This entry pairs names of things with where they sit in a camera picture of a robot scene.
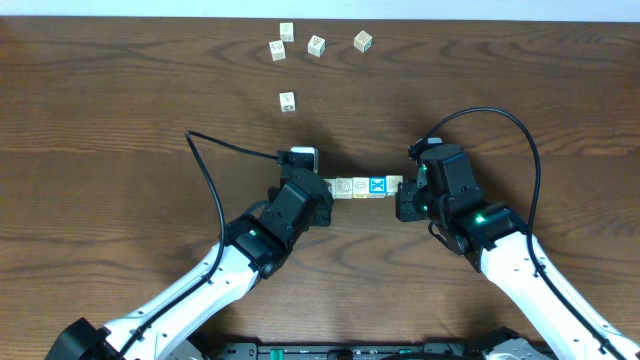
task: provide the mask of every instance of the green component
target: green component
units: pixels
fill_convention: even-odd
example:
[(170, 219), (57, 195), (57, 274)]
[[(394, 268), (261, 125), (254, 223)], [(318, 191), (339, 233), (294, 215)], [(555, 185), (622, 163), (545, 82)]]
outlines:
[(284, 360), (284, 350), (271, 349), (271, 352), (269, 353), (269, 360)]

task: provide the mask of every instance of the wooden surface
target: wooden surface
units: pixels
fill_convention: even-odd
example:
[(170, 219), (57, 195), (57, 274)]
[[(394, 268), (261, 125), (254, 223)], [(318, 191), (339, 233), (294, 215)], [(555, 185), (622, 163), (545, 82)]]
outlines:
[[(78, 317), (101, 325), (189, 270), (218, 234), (184, 140), (320, 149), (326, 177), (411, 176), (406, 146), (466, 107), (509, 109), (542, 155), (536, 234), (575, 287), (640, 340), (640, 25), (6, 18), (0, 22), (0, 353), (42, 358)], [(353, 37), (366, 29), (373, 47)], [(324, 37), (321, 58), (306, 53)], [(278, 93), (294, 91), (282, 114)], [(531, 155), (507, 121), (441, 135), (525, 216)], [(227, 220), (276, 185), (274, 163), (200, 143)], [(284, 266), (203, 330), (265, 342), (539, 335), (511, 301), (394, 202), (337, 201)]]

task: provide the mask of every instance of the white backdrop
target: white backdrop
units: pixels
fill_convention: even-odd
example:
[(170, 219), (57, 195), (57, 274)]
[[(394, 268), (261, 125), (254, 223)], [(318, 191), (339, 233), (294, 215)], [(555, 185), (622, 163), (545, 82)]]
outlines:
[(640, 0), (0, 0), (0, 15), (640, 21)]

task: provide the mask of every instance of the white block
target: white block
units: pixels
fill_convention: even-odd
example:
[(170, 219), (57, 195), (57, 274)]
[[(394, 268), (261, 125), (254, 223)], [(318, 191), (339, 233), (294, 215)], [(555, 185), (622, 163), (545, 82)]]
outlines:
[(333, 198), (336, 198), (336, 179), (324, 179), (324, 182), (327, 183), (327, 186), (329, 187), (329, 192), (331, 193), (331, 196), (333, 196)]
[(383, 198), (387, 196), (387, 179), (384, 177), (369, 178), (369, 198)]
[(353, 178), (353, 198), (366, 199), (369, 197), (369, 178)]
[(360, 31), (358, 35), (353, 39), (353, 46), (361, 52), (367, 51), (373, 44), (373, 37), (367, 34), (364, 30)]
[(353, 179), (336, 179), (336, 199), (351, 199), (353, 197)]
[(282, 112), (296, 110), (296, 98), (292, 92), (280, 93), (280, 109)]
[(271, 49), (271, 57), (273, 58), (273, 61), (284, 60), (287, 58), (287, 55), (284, 53), (284, 43), (282, 40), (270, 42), (269, 49)]
[(313, 35), (311, 37), (311, 40), (309, 40), (309, 54), (320, 57), (320, 55), (322, 55), (322, 53), (324, 52), (324, 43), (325, 41), (323, 38)]
[(293, 23), (280, 23), (280, 40), (293, 42)]
[(403, 181), (402, 175), (387, 175), (387, 196), (395, 196), (398, 185)]

